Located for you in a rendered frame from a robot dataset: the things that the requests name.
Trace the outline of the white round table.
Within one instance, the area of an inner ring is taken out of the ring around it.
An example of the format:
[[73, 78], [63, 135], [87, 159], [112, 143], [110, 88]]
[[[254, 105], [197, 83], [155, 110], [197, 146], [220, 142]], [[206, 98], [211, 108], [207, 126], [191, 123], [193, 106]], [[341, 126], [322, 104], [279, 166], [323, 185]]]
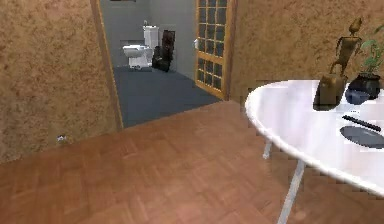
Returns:
[[340, 129], [345, 114], [377, 125], [384, 137], [384, 90], [375, 100], [351, 105], [346, 100], [329, 111], [313, 109], [316, 80], [287, 80], [256, 88], [245, 101], [246, 115], [267, 138], [263, 156], [276, 145], [298, 160], [277, 224], [287, 224], [304, 167], [315, 169], [384, 197], [384, 147], [368, 148], [346, 139]]

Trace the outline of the black pen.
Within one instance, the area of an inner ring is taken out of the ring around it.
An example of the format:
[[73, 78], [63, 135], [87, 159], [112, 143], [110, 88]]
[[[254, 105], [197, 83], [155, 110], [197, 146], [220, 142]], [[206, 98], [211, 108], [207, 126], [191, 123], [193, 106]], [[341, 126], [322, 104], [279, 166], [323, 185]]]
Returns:
[[353, 123], [356, 123], [356, 124], [362, 125], [364, 127], [370, 128], [370, 129], [375, 130], [377, 132], [381, 132], [381, 130], [382, 130], [381, 127], [379, 127], [377, 125], [374, 125], [374, 124], [371, 124], [369, 122], [354, 118], [354, 117], [349, 116], [349, 115], [343, 115], [342, 118], [347, 120], [347, 121], [351, 121]]

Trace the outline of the white toilet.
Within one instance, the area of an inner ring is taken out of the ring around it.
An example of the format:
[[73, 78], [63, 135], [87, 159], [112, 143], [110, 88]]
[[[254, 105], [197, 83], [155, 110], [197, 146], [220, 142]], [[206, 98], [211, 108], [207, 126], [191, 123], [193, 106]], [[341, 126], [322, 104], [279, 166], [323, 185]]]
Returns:
[[154, 49], [158, 46], [159, 41], [159, 27], [149, 25], [148, 21], [145, 20], [143, 35], [143, 44], [128, 44], [122, 47], [124, 55], [128, 58], [129, 67], [137, 70], [152, 66]]

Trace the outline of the bronze figure statue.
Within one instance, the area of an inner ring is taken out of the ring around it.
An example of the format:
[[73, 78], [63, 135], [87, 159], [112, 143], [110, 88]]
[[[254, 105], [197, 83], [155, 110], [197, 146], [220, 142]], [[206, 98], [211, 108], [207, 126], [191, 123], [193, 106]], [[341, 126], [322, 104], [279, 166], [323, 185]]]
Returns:
[[349, 35], [341, 36], [336, 45], [336, 60], [331, 64], [329, 73], [321, 77], [313, 99], [315, 111], [329, 111], [340, 104], [348, 77], [345, 70], [353, 54], [360, 51], [362, 38], [357, 35], [363, 19], [356, 18], [349, 26]]

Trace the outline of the black bin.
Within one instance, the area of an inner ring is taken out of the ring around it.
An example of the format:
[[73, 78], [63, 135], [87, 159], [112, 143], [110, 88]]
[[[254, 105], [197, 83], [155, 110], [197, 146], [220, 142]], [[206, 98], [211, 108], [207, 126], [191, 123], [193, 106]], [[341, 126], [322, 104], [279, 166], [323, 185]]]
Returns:
[[173, 60], [173, 50], [175, 43], [175, 32], [164, 30], [162, 36], [162, 45], [156, 46], [152, 57], [152, 67], [158, 70], [168, 72]]

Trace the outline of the grey plate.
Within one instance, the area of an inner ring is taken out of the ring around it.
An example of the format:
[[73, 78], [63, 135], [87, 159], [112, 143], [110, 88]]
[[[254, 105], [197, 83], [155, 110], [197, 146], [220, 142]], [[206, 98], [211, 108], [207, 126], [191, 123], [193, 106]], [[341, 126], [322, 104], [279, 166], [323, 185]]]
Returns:
[[357, 126], [344, 126], [340, 129], [340, 133], [347, 140], [360, 146], [384, 149], [384, 136], [372, 130]]

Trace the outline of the green plant in black pot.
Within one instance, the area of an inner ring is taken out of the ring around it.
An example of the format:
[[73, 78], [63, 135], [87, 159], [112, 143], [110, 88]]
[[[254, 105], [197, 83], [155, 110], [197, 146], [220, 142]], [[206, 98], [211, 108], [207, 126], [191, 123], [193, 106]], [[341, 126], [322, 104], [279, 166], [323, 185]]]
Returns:
[[381, 76], [377, 71], [384, 63], [384, 40], [371, 38], [364, 41], [362, 47], [369, 48], [369, 56], [362, 63], [363, 70], [345, 91], [345, 98], [352, 105], [361, 105], [368, 100], [377, 99], [381, 90]]

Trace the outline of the wooden glass-paned door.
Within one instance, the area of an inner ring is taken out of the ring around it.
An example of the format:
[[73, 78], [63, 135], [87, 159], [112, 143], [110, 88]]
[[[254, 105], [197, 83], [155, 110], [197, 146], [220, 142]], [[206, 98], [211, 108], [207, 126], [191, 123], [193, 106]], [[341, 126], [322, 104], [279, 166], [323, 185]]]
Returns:
[[238, 0], [196, 0], [195, 84], [228, 100]]

